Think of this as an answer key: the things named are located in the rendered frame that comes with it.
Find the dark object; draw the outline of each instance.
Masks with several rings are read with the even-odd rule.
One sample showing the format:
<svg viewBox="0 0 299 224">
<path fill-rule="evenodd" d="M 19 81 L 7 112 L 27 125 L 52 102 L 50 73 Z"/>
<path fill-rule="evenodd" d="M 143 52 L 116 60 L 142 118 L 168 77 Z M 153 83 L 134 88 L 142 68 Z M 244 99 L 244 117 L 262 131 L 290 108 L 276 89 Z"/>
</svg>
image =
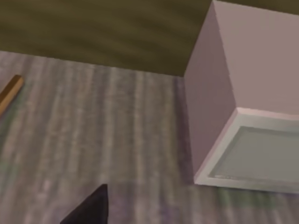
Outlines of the dark object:
<svg viewBox="0 0 299 224">
<path fill-rule="evenodd" d="M 107 224 L 108 186 L 101 185 L 60 224 Z"/>
</svg>

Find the gray striped surface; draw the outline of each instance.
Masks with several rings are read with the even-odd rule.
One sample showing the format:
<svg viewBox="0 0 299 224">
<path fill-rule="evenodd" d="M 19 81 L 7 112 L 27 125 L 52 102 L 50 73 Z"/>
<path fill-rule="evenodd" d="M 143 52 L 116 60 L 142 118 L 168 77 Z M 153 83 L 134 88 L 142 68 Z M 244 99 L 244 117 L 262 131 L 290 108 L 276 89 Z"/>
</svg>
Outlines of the gray striped surface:
<svg viewBox="0 0 299 224">
<path fill-rule="evenodd" d="M 0 52 L 0 224 L 57 224 L 108 183 L 110 224 L 296 224 L 299 197 L 192 184 L 183 80 Z"/>
</svg>

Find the brown stick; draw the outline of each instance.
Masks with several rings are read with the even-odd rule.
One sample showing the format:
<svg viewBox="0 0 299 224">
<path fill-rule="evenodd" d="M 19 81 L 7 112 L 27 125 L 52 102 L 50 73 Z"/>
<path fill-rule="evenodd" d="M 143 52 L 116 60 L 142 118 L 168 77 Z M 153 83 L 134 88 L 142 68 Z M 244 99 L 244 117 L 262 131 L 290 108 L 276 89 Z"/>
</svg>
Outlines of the brown stick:
<svg viewBox="0 0 299 224">
<path fill-rule="evenodd" d="M 24 84 L 22 76 L 15 75 L 0 93 L 0 116 L 9 106 Z"/>
</svg>

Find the pencil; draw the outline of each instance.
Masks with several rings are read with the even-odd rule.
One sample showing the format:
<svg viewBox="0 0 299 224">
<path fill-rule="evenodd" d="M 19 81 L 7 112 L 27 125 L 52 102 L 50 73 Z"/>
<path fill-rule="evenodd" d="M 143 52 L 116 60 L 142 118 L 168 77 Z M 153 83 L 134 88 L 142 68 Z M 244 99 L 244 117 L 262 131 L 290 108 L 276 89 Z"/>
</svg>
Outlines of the pencil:
<svg viewBox="0 0 299 224">
<path fill-rule="evenodd" d="M 23 84 L 23 77 L 20 75 L 15 75 L 0 93 L 0 116 L 7 109 L 11 101 L 15 98 Z"/>
</svg>

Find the white frame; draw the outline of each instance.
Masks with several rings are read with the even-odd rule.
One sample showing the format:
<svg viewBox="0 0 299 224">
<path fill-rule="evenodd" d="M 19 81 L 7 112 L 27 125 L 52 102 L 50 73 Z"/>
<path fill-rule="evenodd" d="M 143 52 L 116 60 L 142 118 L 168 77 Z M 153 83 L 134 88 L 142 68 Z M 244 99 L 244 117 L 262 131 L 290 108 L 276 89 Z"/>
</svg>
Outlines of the white frame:
<svg viewBox="0 0 299 224">
<path fill-rule="evenodd" d="M 253 127 L 299 134 L 299 116 L 267 111 L 236 108 L 205 161 L 194 176 L 195 184 L 231 187 L 240 189 L 266 190 L 285 193 L 299 193 L 299 183 L 279 182 L 211 176 L 218 162 L 222 159 L 230 142 L 240 127 Z"/>
</svg>

